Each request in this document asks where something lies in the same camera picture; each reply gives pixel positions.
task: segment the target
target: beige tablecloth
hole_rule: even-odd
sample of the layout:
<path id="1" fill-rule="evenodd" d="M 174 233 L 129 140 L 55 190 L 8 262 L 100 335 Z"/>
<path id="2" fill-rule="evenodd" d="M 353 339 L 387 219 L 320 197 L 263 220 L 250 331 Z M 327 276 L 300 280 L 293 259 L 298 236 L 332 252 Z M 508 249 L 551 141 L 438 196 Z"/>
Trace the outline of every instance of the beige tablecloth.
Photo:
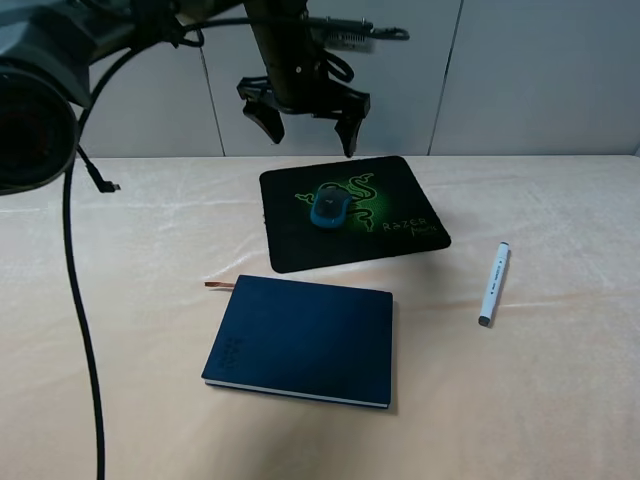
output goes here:
<path id="1" fill-rule="evenodd" d="M 393 292 L 389 411 L 213 389 L 229 294 L 270 268 L 258 176 L 329 158 L 78 165 L 74 236 L 104 401 L 107 478 L 640 478 L 640 159 L 410 158 L 451 248 L 287 275 Z M 95 475 L 63 259 L 62 183 L 0 198 L 0 478 Z M 495 327 L 477 323 L 498 243 Z"/>

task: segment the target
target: marker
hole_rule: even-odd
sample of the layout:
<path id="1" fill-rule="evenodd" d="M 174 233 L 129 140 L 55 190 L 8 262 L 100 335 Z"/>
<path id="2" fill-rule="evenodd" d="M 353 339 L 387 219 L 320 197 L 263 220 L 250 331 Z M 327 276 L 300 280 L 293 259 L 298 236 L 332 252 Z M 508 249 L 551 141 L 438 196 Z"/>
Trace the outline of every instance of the marker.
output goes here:
<path id="1" fill-rule="evenodd" d="M 498 253 L 496 254 L 496 259 L 494 260 L 493 268 L 491 269 L 491 276 L 489 277 L 487 291 L 485 292 L 484 300 L 482 301 L 482 310 L 480 311 L 478 323 L 483 327 L 488 327 L 491 324 L 493 311 L 495 310 L 496 302 L 498 301 L 498 293 L 500 292 L 500 286 L 502 285 L 502 279 L 504 278 L 504 270 L 507 267 L 508 256 L 509 244 L 502 242 L 498 247 Z"/>

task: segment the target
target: computer mouse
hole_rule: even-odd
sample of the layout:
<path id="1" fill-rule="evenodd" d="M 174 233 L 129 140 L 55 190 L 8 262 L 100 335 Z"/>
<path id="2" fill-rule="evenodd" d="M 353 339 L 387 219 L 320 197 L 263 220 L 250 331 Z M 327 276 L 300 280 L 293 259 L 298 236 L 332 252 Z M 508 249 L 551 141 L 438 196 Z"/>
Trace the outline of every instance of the computer mouse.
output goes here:
<path id="1" fill-rule="evenodd" d="M 311 223 L 320 228 L 340 228 L 347 219 L 347 209 L 352 200 L 344 188 L 320 188 L 311 207 Z"/>

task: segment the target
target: notebook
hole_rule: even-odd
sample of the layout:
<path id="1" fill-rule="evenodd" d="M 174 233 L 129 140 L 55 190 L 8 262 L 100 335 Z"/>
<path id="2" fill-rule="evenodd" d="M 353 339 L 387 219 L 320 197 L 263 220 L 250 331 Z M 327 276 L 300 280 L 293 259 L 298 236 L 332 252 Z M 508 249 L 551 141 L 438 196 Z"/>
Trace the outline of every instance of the notebook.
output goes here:
<path id="1" fill-rule="evenodd" d="M 202 378 L 218 387 L 388 408 L 392 318 L 387 292 L 242 275 Z"/>

